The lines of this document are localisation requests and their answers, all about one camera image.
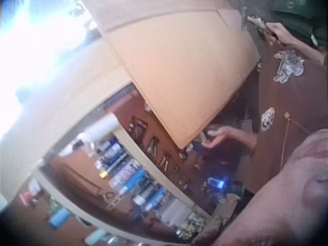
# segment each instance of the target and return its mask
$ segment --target green object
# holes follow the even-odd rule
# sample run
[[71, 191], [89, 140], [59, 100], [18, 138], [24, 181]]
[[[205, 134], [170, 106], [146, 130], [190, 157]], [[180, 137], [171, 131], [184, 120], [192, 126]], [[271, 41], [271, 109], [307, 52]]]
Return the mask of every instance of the green object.
[[320, 47], [327, 47], [327, 3], [325, 0], [273, 0], [272, 15], [297, 39], [314, 47], [313, 34]]

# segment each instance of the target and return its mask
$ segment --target brown t-shirt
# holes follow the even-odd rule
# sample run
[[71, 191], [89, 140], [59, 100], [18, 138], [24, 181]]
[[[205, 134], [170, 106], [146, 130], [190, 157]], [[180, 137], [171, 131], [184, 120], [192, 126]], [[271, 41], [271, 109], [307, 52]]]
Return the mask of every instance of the brown t-shirt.
[[[280, 172], [287, 127], [285, 112], [310, 133], [328, 128], [327, 67], [276, 45], [259, 78], [261, 126], [246, 188], [256, 193]], [[309, 134], [290, 122], [283, 163]]]

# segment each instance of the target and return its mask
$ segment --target cheek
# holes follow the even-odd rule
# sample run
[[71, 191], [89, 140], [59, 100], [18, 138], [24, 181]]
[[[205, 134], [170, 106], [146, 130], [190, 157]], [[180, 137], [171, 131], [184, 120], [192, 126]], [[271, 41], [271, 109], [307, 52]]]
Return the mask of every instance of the cheek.
[[302, 203], [316, 211], [320, 211], [328, 203], [328, 177], [309, 180], [303, 190]]

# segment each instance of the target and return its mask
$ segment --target bright light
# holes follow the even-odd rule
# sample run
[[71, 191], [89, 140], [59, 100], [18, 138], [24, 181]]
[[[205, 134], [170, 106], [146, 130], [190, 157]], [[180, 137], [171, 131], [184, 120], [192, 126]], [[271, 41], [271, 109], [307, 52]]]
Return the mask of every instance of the bright light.
[[11, 128], [11, 126], [18, 119], [22, 108], [18, 99], [13, 94], [1, 93], [0, 113], [2, 115], [0, 120], [0, 141], [2, 136]]
[[80, 45], [86, 33], [81, 22], [70, 15], [52, 16], [32, 25], [22, 8], [12, 30], [0, 34], [0, 138], [21, 112], [17, 89], [49, 81], [56, 57]]
[[221, 188], [223, 187], [223, 185], [224, 185], [224, 182], [223, 182], [223, 181], [220, 181], [220, 182], [218, 183], [217, 187], [218, 187], [219, 189], [221, 189]]

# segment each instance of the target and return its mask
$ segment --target person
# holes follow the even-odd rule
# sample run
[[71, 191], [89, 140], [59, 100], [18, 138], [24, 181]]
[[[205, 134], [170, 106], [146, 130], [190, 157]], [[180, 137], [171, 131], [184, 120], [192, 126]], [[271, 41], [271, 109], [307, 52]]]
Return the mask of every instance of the person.
[[266, 27], [274, 35], [259, 77], [259, 133], [225, 126], [202, 143], [233, 138], [252, 151], [245, 187], [255, 196], [214, 246], [307, 244], [328, 221], [326, 56], [280, 23]]

